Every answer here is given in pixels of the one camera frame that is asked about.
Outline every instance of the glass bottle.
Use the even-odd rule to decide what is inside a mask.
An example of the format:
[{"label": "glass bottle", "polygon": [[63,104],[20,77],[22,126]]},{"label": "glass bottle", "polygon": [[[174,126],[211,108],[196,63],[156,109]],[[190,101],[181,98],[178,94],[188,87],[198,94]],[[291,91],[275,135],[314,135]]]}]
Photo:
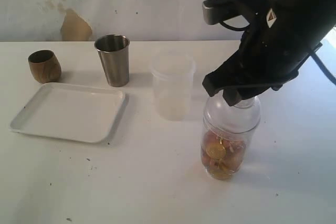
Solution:
[{"label": "glass bottle", "polygon": [[246,149],[260,122],[257,97],[229,106],[219,92],[208,98],[203,115],[201,159],[216,179],[227,179],[237,172]]}]

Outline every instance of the wooden cup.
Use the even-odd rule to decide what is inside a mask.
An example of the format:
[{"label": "wooden cup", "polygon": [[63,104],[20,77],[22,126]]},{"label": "wooden cup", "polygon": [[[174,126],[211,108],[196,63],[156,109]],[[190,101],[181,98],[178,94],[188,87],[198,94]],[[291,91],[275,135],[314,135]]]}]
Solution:
[{"label": "wooden cup", "polygon": [[62,73],[61,66],[50,50],[41,50],[28,57],[30,71],[40,83],[57,81]]}]

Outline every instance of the white tray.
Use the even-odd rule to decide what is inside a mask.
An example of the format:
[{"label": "white tray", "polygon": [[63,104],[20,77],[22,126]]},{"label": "white tray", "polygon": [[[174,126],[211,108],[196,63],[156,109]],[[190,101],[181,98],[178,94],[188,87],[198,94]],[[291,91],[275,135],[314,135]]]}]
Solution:
[{"label": "white tray", "polygon": [[125,100],[118,90],[43,84],[10,123],[30,135],[98,143],[109,136]]}]

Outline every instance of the white table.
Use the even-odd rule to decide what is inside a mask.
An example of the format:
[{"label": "white table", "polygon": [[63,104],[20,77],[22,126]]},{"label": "white table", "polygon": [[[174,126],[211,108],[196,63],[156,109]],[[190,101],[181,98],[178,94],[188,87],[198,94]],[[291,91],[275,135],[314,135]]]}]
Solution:
[{"label": "white table", "polygon": [[[132,42],[131,80],[121,88],[128,105],[110,144],[90,145],[8,125],[40,87],[27,62],[36,50],[55,52],[62,82],[111,88],[93,43],[0,43],[0,223],[334,223],[336,87],[311,59],[297,79],[260,95],[262,121],[233,179],[204,171],[201,83],[238,44]],[[188,51],[197,64],[184,122],[160,118],[152,103],[149,60],[167,48]],[[334,49],[325,42],[318,54],[336,73]]]}]

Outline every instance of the stainless steel cup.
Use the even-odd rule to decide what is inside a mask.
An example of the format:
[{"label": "stainless steel cup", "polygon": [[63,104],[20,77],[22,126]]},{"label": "stainless steel cup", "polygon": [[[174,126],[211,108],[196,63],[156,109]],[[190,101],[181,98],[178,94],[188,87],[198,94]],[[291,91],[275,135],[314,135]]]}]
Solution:
[{"label": "stainless steel cup", "polygon": [[129,44],[127,37],[116,34],[103,36],[95,42],[107,82],[113,87],[122,87],[130,80]]}]

